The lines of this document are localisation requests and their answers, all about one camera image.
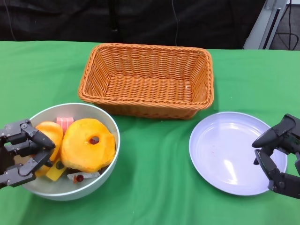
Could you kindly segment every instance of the pink toy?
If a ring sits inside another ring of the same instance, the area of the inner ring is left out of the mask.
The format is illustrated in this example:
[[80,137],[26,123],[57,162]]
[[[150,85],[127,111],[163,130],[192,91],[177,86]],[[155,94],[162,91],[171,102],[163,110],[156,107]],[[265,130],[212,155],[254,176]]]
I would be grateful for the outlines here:
[[66,132],[67,128],[74,122],[73,117],[56,117],[56,123],[59,124],[64,131]]

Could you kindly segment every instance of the green table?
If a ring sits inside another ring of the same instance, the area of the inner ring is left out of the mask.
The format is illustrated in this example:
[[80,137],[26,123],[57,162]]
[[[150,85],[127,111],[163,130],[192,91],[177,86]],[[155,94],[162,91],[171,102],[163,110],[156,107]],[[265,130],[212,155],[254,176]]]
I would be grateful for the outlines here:
[[[80,102],[77,88],[96,43],[0,42],[0,127],[52,105]],[[4,225],[299,224],[300,201],[267,192],[234,196],[211,186],[193,167],[189,136],[204,117],[238,111],[270,126],[300,117],[300,52],[210,50],[213,106],[192,120],[114,116],[120,155],[107,182],[91,195],[54,202],[22,187],[0,190]],[[290,155],[288,173],[296,174]]]

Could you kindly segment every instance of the plate rim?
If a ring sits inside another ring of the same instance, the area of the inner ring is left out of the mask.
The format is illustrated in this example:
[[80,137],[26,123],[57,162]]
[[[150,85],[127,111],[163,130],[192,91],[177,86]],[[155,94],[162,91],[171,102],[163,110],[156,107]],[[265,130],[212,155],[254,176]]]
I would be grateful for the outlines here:
[[[226,111],[226,112],[218,112],[218,113],[214,113],[214,114],[212,114],[212,115],[209,115],[209,116],[205,117],[203,120],[201,120],[201,121],[199,121],[199,122],[197,123],[197,125],[194,127],[194,129],[193,129],[193,131],[192,131],[192,133],[191,133],[191,135],[190,135],[190,138],[189,138],[189,142],[188,142],[189,156],[190,156],[190,158],[191,158],[191,160],[192,160],[193,166],[194,166],[194,168],[197,170],[197,172],[198,172],[198,173],[206,180],[206,182],[208,182],[210,185],[212,185],[212,186],[214,186],[215,188],[217,188],[217,189],[219,189],[219,190],[221,190],[221,191],[224,191],[224,192],[226,192],[226,193],[229,193],[229,194],[232,194],[232,195],[237,195],[237,196],[253,196],[253,195],[259,195],[259,194],[265,193],[265,192],[269,191],[268,187],[266,187],[266,189],[264,189],[264,190],[262,190],[262,191],[254,192],[253,194],[237,194],[237,193],[234,193],[234,192],[232,192],[232,191],[224,190],[224,188],[216,187],[215,185],[211,184],[211,183],[208,181],[208,179],[207,179],[205,176],[203,176],[202,173],[201,173],[201,172],[198,170],[198,168],[195,166],[195,162],[194,162],[193,157],[192,157],[192,154],[191,154],[191,138],[192,138],[192,136],[193,136],[195,130],[197,129],[197,127],[200,126],[201,123],[203,123],[203,121],[207,120],[208,118],[210,118],[210,117],[212,117],[212,116],[215,116],[215,115],[218,115],[218,114],[231,114],[231,113],[232,113],[232,114],[240,114],[240,115],[243,115],[243,116],[248,116],[248,117],[250,117],[250,118],[253,118],[253,119],[255,119],[255,120],[261,122],[262,124],[266,125],[268,128],[271,128],[268,124],[266,124],[266,123],[263,122],[262,120],[260,120],[260,119],[258,119],[258,118],[256,118],[256,117],[254,117],[254,116],[251,116],[251,115],[249,115],[249,114],[242,113],[242,112],[231,112],[231,111]],[[284,170],[281,171],[281,173],[285,173],[285,172],[286,172],[286,169],[287,169],[287,155],[285,155],[285,166],[284,166]]]

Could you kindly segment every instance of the orange wicker basket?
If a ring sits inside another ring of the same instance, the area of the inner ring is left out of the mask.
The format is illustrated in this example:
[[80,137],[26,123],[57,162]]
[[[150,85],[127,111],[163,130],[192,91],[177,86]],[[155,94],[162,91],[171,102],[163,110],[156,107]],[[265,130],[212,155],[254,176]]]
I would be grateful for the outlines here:
[[211,55],[193,47],[98,45],[78,96],[111,114],[190,119],[213,102]]

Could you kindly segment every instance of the white plate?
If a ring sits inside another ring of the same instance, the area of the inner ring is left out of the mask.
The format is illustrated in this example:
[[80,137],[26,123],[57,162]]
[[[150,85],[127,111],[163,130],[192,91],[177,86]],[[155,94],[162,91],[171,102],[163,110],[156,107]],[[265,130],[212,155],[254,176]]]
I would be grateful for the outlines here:
[[[268,191],[269,180],[254,165],[252,143],[270,127],[239,112],[220,112],[203,119],[189,140],[192,162],[211,185],[234,195],[257,195]],[[287,156],[274,150],[271,156],[285,172]]]

